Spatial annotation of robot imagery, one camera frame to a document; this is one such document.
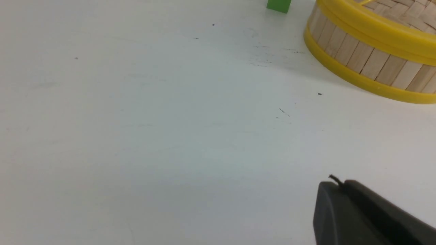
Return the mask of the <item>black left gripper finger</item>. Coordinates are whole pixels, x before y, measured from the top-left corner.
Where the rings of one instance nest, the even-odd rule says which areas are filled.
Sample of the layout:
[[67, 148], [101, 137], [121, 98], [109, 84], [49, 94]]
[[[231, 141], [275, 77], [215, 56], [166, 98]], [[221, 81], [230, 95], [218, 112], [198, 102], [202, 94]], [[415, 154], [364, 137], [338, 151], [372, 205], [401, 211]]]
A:
[[319, 183], [313, 216], [318, 245], [434, 245], [436, 230], [356, 180]]

